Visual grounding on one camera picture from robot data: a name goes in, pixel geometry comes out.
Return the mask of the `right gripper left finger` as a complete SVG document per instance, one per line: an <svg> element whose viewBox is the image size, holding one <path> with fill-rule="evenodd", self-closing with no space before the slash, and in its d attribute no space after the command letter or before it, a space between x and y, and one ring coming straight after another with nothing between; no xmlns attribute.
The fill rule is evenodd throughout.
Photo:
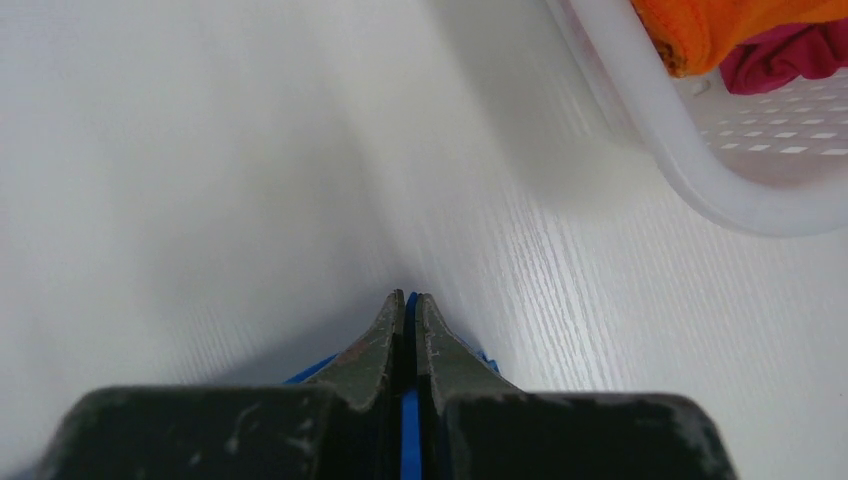
<svg viewBox="0 0 848 480"><path fill-rule="evenodd" d="M299 383L122 386L83 396L40 479L396 479L405 296Z"/></svg>

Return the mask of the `white plastic basket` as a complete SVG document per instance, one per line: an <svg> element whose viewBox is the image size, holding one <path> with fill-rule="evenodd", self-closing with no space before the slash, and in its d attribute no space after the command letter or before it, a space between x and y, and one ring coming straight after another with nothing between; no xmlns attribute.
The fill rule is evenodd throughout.
<svg viewBox="0 0 848 480"><path fill-rule="evenodd" d="M670 77L627 1L549 9L610 138L651 155L703 217L755 235L847 224L847 74L728 93L721 76Z"/></svg>

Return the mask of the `magenta t shirt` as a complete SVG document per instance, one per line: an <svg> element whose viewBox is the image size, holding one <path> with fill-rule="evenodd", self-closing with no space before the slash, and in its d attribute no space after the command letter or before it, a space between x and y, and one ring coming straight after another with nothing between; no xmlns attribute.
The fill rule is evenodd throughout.
<svg viewBox="0 0 848 480"><path fill-rule="evenodd" d="M726 90L755 95L797 78L829 78L847 66L847 21L775 27L737 45L720 63Z"/></svg>

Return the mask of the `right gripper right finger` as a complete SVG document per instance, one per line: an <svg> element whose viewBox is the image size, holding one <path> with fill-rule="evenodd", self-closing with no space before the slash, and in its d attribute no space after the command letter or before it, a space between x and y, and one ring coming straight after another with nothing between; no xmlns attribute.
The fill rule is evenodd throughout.
<svg viewBox="0 0 848 480"><path fill-rule="evenodd" d="M733 479L719 429L666 393L527 392L415 301L426 479Z"/></svg>

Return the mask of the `orange t shirt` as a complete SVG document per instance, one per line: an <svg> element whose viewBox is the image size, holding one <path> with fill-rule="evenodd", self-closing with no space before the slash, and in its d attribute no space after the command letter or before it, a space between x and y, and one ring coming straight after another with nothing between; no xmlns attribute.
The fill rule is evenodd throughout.
<svg viewBox="0 0 848 480"><path fill-rule="evenodd" d="M631 5L674 78L708 73L737 45L775 27L847 16L845 0L634 0Z"/></svg>

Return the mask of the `blue t shirt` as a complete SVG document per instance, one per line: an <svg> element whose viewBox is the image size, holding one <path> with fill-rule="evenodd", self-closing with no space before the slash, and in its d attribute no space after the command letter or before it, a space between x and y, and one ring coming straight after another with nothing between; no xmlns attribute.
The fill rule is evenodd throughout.
<svg viewBox="0 0 848 480"><path fill-rule="evenodd" d="M431 295L395 290L351 345L286 381L333 394L316 421L318 478L430 478L439 413L429 334L479 385L508 386L495 360L450 330Z"/></svg>

